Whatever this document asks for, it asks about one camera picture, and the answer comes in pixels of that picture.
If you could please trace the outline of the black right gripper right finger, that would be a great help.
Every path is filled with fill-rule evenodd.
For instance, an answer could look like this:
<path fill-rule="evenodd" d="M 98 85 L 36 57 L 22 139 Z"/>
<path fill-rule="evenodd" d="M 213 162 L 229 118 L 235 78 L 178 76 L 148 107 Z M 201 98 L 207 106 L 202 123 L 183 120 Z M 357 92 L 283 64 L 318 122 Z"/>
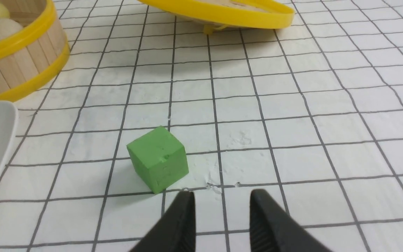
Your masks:
<path fill-rule="evenodd" d="M 249 239 L 252 252 L 331 251 L 292 219 L 264 189 L 254 189 L 250 195 Z"/>

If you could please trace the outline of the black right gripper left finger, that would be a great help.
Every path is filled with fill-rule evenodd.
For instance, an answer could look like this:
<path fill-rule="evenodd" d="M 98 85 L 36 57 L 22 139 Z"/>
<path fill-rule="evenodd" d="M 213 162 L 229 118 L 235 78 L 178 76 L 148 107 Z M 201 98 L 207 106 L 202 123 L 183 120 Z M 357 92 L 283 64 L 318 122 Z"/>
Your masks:
<path fill-rule="evenodd" d="M 196 205 L 190 191 L 179 192 L 168 210 L 131 252 L 195 252 Z"/>

